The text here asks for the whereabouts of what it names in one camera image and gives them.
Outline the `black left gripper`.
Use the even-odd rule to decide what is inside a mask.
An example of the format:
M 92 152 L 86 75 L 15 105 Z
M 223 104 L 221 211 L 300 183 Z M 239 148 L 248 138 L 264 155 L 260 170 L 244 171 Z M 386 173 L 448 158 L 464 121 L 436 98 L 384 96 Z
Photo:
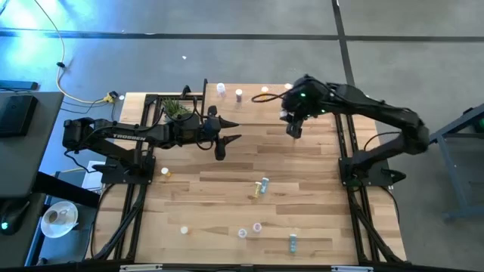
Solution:
M 201 125 L 200 130 L 196 134 L 196 145 L 201 150 L 209 150 L 215 145 L 214 153 L 218 161 L 222 161 L 226 156 L 225 147 L 232 141 L 241 137 L 240 134 L 219 136 L 222 128 L 233 128 L 239 126 L 236 122 L 231 122 L 217 116 L 216 106 L 210 106 L 207 111 L 206 121 Z

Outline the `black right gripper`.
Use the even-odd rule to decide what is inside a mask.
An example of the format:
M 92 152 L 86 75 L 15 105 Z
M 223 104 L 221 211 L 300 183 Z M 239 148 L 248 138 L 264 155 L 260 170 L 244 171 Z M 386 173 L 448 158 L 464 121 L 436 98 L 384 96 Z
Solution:
M 301 138 L 302 124 L 309 116 L 317 116 L 321 109 L 321 92 L 315 78 L 309 75 L 297 79 L 293 87 L 283 95 L 282 110 L 287 113 L 281 120 L 287 122 L 286 133 L 292 138 Z

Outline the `potted green succulent plant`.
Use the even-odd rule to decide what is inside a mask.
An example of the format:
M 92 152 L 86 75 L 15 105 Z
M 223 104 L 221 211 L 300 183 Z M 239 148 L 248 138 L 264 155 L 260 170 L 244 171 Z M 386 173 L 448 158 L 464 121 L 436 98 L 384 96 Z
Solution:
M 183 116 L 184 114 L 191 113 L 191 111 L 185 105 L 181 104 L 174 98 L 164 99 L 162 104 L 165 114 L 173 119 Z

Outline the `white paper sheet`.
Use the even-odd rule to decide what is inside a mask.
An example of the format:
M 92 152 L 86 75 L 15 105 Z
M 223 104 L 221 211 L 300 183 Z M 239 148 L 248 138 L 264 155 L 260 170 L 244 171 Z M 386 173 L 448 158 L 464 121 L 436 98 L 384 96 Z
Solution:
M 91 191 L 97 191 L 102 188 L 102 174 L 100 172 L 94 172 L 93 166 L 94 165 L 104 165 L 105 162 L 102 161 L 90 161 L 88 163 L 87 169 L 88 173 L 85 173 L 82 188 Z

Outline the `blue-grey metal stand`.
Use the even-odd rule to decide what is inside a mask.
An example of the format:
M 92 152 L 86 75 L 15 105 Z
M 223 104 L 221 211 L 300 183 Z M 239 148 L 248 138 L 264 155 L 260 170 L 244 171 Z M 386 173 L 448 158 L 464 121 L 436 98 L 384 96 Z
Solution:
M 445 220 L 484 217 L 484 103 L 430 134 L 445 163 L 458 207 Z

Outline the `black desk beam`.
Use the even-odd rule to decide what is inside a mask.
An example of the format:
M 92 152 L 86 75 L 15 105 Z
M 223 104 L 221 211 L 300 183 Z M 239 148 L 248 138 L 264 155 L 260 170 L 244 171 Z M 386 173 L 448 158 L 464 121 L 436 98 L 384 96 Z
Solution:
M 66 199 L 91 208 L 96 208 L 100 196 L 90 190 L 62 181 L 55 176 L 38 172 L 31 191 Z

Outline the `dark grey desk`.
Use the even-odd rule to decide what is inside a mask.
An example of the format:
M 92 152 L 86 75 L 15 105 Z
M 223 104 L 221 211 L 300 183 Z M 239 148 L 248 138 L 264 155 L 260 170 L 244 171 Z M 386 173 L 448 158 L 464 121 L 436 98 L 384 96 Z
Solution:
M 64 96 L 60 92 L 34 96 L 38 103 L 27 134 L 0 138 L 0 202 L 29 199 L 20 229 L 11 236 L 0 233 L 0 269 L 25 265 L 45 201 L 45 194 L 31 190 Z

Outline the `black rectangular device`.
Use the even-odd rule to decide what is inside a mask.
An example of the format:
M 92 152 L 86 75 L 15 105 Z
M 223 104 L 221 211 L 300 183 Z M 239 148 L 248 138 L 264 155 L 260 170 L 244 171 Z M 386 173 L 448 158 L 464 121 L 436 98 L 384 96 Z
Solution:
M 0 106 L 0 138 L 26 136 L 38 102 L 32 95 L 8 97 Z

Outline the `dark flat device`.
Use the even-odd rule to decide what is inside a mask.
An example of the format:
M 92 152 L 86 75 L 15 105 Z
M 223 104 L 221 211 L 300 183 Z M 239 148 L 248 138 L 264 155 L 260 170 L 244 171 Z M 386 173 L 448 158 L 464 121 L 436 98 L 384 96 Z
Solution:
M 0 89 L 4 90 L 35 91 L 38 87 L 38 82 L 0 80 Z

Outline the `black computer mouse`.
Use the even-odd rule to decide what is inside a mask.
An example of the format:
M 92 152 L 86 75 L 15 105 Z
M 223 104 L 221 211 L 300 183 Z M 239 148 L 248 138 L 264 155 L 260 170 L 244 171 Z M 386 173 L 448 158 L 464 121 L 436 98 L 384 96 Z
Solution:
M 0 208 L 0 233 L 14 235 L 20 229 L 28 207 L 28 199 L 6 200 Z

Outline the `wooden shelf with black frame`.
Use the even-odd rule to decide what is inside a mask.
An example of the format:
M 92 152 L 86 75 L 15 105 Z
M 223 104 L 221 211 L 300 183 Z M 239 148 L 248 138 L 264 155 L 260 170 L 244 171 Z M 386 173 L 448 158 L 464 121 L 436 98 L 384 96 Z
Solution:
M 251 98 L 261 94 L 262 86 L 267 86 L 272 94 L 286 91 L 284 85 L 225 83 L 226 94 L 218 97 L 216 83 L 206 86 L 206 105 L 216 106 L 219 115 L 239 126 L 224 128 L 222 136 L 240 134 L 245 141 L 261 141 L 266 144 L 287 142 L 289 145 L 300 143 L 303 139 L 294 139 L 286 133 L 287 123 L 280 120 L 281 100 L 254 103 Z M 241 89 L 242 102 L 236 101 L 235 91 Z

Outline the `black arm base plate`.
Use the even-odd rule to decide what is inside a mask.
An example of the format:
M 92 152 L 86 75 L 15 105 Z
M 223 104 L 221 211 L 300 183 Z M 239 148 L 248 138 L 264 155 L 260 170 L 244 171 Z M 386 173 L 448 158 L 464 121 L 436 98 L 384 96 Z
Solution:
M 153 180 L 155 162 L 154 156 L 142 156 L 134 162 L 107 158 L 103 165 L 94 164 L 92 168 L 102 174 L 103 184 L 146 185 Z
M 370 168 L 351 164 L 352 158 L 338 161 L 340 179 L 346 187 L 387 187 L 406 179 L 406 174 L 389 168 L 386 160 L 374 163 Z

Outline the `silver metal bracket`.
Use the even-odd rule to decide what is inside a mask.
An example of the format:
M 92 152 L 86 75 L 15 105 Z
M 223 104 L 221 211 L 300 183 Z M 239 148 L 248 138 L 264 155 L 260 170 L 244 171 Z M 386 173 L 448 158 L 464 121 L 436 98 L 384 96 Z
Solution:
M 365 266 L 335 265 L 331 267 L 331 272 L 374 272 L 374 269 Z
M 119 272 L 156 272 L 163 269 L 161 264 L 127 264 L 119 267 Z

